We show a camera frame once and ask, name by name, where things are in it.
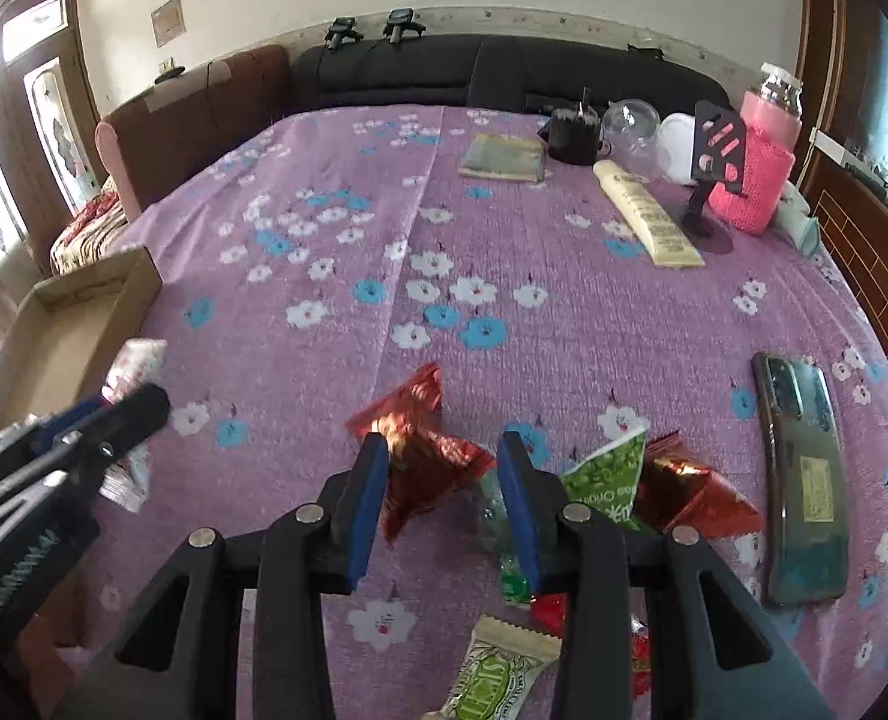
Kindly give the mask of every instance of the cream tube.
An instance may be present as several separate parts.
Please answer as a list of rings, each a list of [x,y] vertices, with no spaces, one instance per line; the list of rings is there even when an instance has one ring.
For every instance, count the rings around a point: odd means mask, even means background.
[[[601,182],[604,194],[610,197],[642,242],[654,265],[692,268],[704,264],[668,212],[641,186],[636,176],[609,159],[594,165],[594,175]]]

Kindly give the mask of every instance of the white plastic lid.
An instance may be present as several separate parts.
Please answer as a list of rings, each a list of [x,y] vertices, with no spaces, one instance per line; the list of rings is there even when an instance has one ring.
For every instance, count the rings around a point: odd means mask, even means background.
[[[792,76],[789,71],[786,71],[784,68],[777,65],[772,65],[770,62],[764,62],[764,64],[761,65],[761,71],[768,76],[774,76],[776,79],[784,81],[788,86],[793,86],[794,89],[801,89],[804,86],[800,79]]]

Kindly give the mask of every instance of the phone case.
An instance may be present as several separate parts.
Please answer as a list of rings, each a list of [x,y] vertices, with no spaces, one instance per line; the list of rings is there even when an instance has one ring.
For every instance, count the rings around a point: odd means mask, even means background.
[[[844,595],[847,487],[824,374],[766,352],[751,362],[767,454],[767,598],[804,604]]]

